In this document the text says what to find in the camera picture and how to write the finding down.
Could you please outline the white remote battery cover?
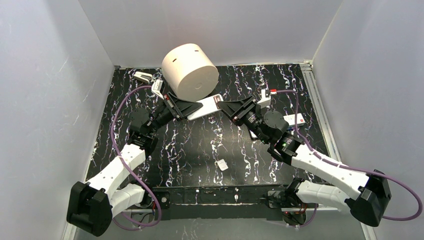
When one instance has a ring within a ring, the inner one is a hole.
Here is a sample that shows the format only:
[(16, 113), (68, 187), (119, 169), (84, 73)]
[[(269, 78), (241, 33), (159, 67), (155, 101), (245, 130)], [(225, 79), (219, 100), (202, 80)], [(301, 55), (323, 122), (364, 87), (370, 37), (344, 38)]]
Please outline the white remote battery cover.
[(220, 159), (220, 160), (216, 161), (215, 164), (221, 171), (225, 171), (229, 168), (224, 159)]

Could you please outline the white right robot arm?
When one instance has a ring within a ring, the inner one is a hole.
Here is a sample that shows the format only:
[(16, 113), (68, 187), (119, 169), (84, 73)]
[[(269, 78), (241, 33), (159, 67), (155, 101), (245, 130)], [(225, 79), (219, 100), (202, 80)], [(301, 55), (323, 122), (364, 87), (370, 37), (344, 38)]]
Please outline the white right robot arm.
[(303, 203), (317, 203), (349, 211), (361, 223), (377, 227), (391, 200), (385, 174), (377, 169), (368, 173), (309, 149), (306, 143), (287, 131), (289, 124), (276, 110), (261, 113), (253, 97), (239, 101), (219, 101), (217, 106), (237, 126), (245, 125), (268, 145), (267, 152), (277, 161), (303, 169), (327, 181), (319, 186), (295, 180), (285, 193)]

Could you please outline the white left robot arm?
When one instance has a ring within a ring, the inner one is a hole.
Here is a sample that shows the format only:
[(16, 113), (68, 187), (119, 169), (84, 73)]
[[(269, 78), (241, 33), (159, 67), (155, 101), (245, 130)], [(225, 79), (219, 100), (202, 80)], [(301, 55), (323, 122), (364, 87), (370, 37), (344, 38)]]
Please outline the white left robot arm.
[(113, 218), (135, 204), (145, 195), (156, 196), (144, 184), (120, 185), (152, 154), (158, 143), (155, 133), (174, 119), (184, 120), (203, 107), (167, 93), (153, 113), (143, 107), (131, 112), (129, 138), (121, 155), (87, 182), (76, 182), (71, 190), (66, 221), (96, 237), (110, 226)]

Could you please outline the small grey remote control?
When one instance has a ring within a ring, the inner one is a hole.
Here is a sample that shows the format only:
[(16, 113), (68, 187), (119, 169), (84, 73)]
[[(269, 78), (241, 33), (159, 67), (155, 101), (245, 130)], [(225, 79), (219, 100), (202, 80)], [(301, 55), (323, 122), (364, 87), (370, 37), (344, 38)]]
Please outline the small grey remote control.
[(250, 138), (252, 140), (257, 140), (258, 139), (257, 135), (253, 131), (251, 131), (251, 130), (249, 130), (249, 135), (250, 135)]

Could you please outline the white remote control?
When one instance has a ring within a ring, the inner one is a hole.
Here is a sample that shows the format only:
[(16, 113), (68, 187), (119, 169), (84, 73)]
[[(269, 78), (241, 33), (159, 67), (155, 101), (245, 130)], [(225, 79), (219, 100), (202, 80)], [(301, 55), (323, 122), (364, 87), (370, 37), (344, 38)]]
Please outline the white remote control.
[(217, 103), (221, 102), (222, 100), (223, 98), (221, 94), (215, 94), (197, 101), (198, 103), (202, 104), (202, 107), (196, 110), (194, 113), (188, 115), (187, 119), (192, 121), (220, 111), (221, 109), (218, 107)]

